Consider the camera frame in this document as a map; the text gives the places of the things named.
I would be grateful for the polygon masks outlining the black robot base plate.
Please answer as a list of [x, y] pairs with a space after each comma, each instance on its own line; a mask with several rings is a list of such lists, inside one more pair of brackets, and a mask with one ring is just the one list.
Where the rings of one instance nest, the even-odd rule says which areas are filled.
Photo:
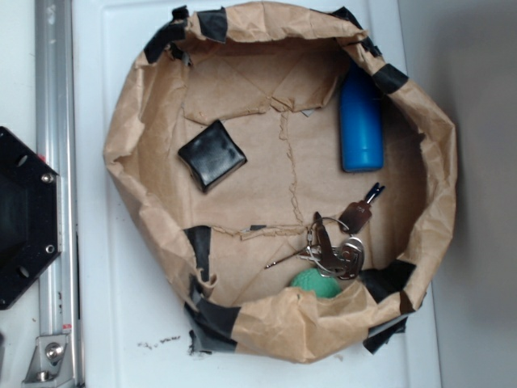
[[59, 175], [1, 127], [1, 309], [10, 309], [60, 254]]

